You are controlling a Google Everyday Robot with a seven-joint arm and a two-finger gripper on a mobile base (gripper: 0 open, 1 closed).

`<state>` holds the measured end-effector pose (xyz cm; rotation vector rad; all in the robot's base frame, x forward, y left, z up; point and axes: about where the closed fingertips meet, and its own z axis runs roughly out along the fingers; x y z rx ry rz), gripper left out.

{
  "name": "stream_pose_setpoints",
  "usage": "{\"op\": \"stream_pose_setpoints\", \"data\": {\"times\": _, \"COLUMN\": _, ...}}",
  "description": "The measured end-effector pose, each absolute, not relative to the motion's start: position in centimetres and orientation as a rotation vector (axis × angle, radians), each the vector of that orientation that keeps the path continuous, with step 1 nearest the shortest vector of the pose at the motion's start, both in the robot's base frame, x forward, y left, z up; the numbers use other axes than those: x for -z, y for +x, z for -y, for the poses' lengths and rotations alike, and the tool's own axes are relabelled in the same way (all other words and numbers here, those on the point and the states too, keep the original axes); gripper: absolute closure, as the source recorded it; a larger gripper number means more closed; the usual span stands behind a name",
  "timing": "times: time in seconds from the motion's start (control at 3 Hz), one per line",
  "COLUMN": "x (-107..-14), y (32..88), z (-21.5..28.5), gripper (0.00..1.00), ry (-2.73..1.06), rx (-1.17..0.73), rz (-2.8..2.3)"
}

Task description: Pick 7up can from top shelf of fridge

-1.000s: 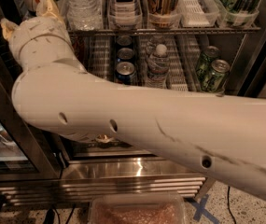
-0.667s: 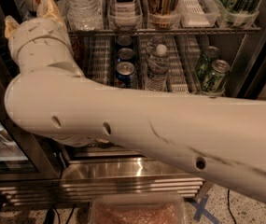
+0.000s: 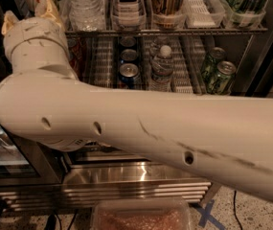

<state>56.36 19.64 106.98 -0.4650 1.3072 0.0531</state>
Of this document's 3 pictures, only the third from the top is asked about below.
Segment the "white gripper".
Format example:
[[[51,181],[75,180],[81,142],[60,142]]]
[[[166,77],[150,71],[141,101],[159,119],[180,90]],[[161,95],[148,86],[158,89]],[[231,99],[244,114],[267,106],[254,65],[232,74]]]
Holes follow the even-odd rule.
[[[39,0],[34,15],[19,20],[12,11],[4,13],[1,34],[12,72],[43,69],[76,80],[78,76],[69,63],[64,24],[56,4],[53,0]]]

